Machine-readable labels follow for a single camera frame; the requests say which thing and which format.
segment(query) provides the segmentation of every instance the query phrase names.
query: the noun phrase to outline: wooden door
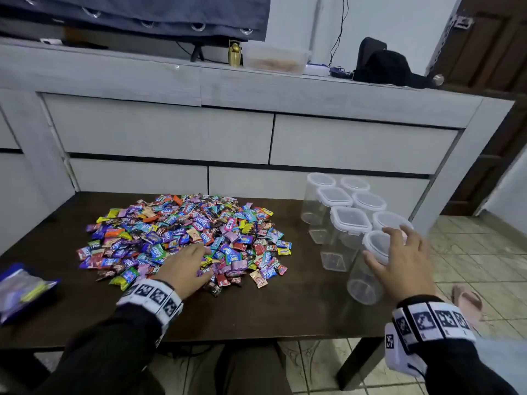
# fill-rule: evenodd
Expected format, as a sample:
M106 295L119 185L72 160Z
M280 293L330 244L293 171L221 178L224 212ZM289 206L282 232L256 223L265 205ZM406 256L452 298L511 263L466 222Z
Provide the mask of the wooden door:
M527 143L527 0L462 0L430 76L441 89L515 100L511 111L466 174L443 214L472 215Z

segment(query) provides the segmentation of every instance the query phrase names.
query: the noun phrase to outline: black sleeve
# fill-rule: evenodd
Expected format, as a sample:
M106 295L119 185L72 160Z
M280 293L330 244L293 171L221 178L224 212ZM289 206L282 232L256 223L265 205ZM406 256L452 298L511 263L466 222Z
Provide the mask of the black sleeve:
M418 295L405 299L397 307L421 302L443 301L432 295ZM417 345L416 353L427 365L425 384L430 395L517 394L508 382L481 362L471 341L444 339L422 342Z
M160 336L155 315L141 306L122 305L68 344L56 371L34 394L129 394L152 361Z

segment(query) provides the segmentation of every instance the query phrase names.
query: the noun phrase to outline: pile of candy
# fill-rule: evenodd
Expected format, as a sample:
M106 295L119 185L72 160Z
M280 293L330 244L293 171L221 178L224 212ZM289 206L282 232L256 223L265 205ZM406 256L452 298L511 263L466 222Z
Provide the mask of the pile of candy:
M250 276L258 286L287 268L276 254L290 255L291 243L270 221L273 212L248 203L242 207L231 197L210 195L160 195L154 202L140 199L128 208L110 209L105 217L89 224L93 233L88 246L77 250L82 269L98 269L97 280L126 290L137 278L155 274L170 255L189 243L211 248L200 276L214 272L207 288L215 297L221 287L241 284Z

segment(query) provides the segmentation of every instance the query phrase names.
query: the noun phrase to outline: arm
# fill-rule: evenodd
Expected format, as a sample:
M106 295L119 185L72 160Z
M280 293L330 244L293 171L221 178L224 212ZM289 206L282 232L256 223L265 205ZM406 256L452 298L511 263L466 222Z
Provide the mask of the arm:
M439 339L421 336L410 313L412 306L416 308L417 305L423 305L425 310L434 312L445 304L441 304L443 301L435 296L433 266L427 242L408 227L401 226L401 229L408 235L406 244L400 230L383 229L391 236L387 266L378 263L368 251L364 255L366 263L386 291L398 301L394 320L404 317L411 334L407 332L410 337L408 334L403 335L399 328L397 332L401 341L406 337L409 351L426 363L425 384L428 393L516 394L509 383L481 362L470 340L473 337L470 330L457 338L447 338L443 328L438 328Z
M156 275L159 280L130 287L109 319L81 332L67 345L56 371L34 393L129 394L136 389L158 341L181 311L182 300L210 279L211 274L196 277L206 252L210 251L197 244L183 248L166 260ZM153 288L146 297L136 292L143 284ZM155 289L166 293L161 305L150 298Z

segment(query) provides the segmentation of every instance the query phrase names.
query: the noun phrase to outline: white plastic lid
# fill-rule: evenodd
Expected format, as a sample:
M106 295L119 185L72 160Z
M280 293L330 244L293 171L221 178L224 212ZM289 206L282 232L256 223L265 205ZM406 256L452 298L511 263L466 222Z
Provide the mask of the white plastic lid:
M330 212L331 221L335 228L357 235L372 230L372 224L364 211L347 206L334 206Z
M379 263L385 266L388 265L389 234L378 230L368 232L363 237L363 245Z
M372 222L374 230L381 230L383 227L399 228L400 225L408 226L412 230L414 228L408 219L388 211L379 211L373 213Z
M352 195L355 206L369 211L384 211L386 209L386 201L378 195L367 191L356 192Z
M318 200L325 206L352 206L353 199L340 187L317 188Z
M325 173L309 173L307 175L307 182L313 186L334 186L337 180Z
M351 191L369 191L370 188L369 183L358 176L344 176L340 179L340 185Z

